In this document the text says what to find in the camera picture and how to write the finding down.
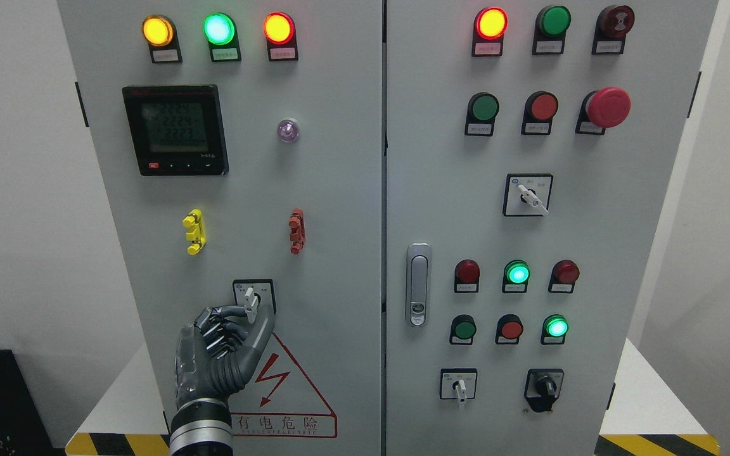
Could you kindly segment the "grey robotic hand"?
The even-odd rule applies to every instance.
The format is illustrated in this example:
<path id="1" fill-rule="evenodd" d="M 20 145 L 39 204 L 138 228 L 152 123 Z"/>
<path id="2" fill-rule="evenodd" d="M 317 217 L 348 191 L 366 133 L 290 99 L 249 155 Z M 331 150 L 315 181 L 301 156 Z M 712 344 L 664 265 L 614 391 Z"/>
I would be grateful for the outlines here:
<path id="1" fill-rule="evenodd" d="M 195 400 L 225 402 L 251 381 L 271 338 L 275 311 L 260 304 L 251 328 L 234 320 L 244 315 L 241 306 L 205 308 L 182 327 L 175 356 L 177 409 Z"/>

